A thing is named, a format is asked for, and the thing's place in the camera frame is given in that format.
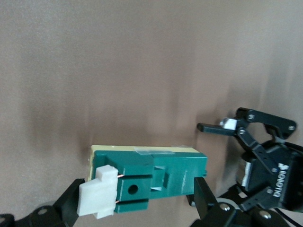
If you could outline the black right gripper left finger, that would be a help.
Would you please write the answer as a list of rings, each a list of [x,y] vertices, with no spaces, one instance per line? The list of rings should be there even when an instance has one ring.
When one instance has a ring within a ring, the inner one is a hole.
[[[26,217],[15,220],[12,214],[0,214],[0,227],[73,227],[79,215],[79,186],[84,179],[76,179],[53,205],[43,205]]]

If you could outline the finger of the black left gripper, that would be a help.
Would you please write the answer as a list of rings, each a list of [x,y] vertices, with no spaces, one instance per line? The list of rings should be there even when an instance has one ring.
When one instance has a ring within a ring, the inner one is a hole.
[[[235,137],[246,151],[253,153],[265,169],[272,173],[272,168],[275,168],[277,164],[269,157],[265,148],[249,133],[248,126],[251,123],[263,124],[266,132],[277,143],[284,143],[297,127],[297,123],[293,120],[240,107],[237,109],[235,117],[223,119],[220,125],[198,123],[197,129],[205,133]]]

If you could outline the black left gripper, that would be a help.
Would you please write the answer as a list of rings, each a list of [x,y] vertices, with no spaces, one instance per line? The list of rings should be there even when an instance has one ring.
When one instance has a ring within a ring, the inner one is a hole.
[[[201,212],[216,206],[224,211],[259,207],[303,212],[303,147],[287,142],[267,153],[277,164],[272,173],[257,158],[243,154],[243,188],[235,184],[216,197],[207,184],[195,184],[194,192],[186,196],[189,205]]]

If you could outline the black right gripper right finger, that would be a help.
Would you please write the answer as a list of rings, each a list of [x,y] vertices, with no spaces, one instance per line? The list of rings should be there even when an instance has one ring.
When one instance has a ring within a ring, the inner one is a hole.
[[[260,204],[260,198],[239,196],[236,186],[216,198],[202,177],[194,179],[193,201],[199,214],[191,227],[290,227],[278,213]]]

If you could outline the green load switch white handle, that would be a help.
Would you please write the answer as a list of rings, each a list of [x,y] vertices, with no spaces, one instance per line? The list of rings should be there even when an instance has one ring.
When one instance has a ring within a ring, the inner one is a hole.
[[[193,148],[92,145],[77,214],[100,219],[146,210],[150,200],[191,195],[194,179],[207,174],[206,164]]]

